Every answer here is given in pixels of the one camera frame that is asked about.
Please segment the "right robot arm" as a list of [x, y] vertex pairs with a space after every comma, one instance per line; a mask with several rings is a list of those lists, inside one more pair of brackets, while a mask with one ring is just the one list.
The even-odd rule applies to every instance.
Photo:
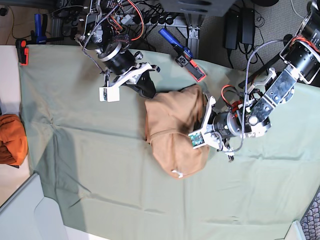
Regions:
[[130, 52], [132, 39], [121, 32], [122, 27], [114, 18], [121, 7], [120, 0], [90, 0], [78, 19], [75, 41], [103, 74], [104, 85], [99, 88], [101, 102], [118, 102], [121, 86], [148, 99], [156, 94], [150, 72], [159, 72], [160, 68], [142, 62], [140, 51]]

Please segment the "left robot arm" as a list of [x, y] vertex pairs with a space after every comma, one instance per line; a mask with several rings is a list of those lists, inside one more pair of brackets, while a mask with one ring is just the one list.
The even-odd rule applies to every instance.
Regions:
[[221, 98], [231, 92], [238, 100], [225, 101], [227, 110], [216, 111], [216, 99], [207, 94], [206, 111], [199, 130], [190, 133], [193, 148], [210, 146], [232, 157], [237, 149], [229, 145], [233, 137], [258, 138], [271, 127], [269, 116], [294, 95], [299, 81], [310, 85], [320, 74], [320, 2], [313, 0], [308, 15], [296, 34], [283, 39], [284, 48], [278, 57], [285, 68], [276, 73], [273, 67], [264, 78], [245, 73], [245, 80], [238, 87], [227, 84], [221, 89]]

